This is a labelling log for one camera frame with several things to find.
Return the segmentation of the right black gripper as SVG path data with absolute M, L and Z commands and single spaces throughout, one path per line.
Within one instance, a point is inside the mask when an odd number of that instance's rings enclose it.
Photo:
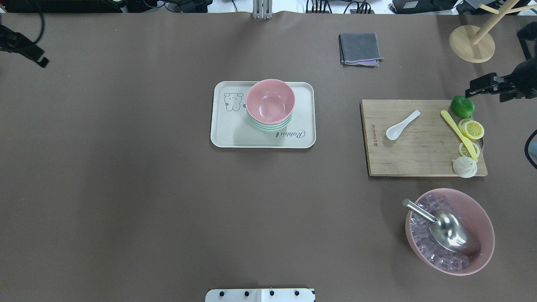
M 500 102 L 507 102 L 514 98 L 531 99 L 537 96 L 537 58 L 531 58 L 518 64 L 514 71 L 503 77 L 497 73 L 489 73 L 470 81 L 465 91 L 465 98 L 479 94 L 499 94 Z

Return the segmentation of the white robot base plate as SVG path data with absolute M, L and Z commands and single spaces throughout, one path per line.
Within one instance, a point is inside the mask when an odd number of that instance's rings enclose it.
M 315 302 L 314 289 L 258 288 L 213 289 L 205 296 L 206 302 Z

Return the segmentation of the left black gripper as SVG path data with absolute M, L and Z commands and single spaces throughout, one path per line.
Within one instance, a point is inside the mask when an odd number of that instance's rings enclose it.
M 44 57 L 44 50 L 37 45 L 32 46 L 31 40 L 25 35 L 12 31 L 8 27 L 0 26 L 0 50 L 2 52 L 19 52 L 25 50 L 25 57 L 42 68 L 48 65 L 48 58 Z

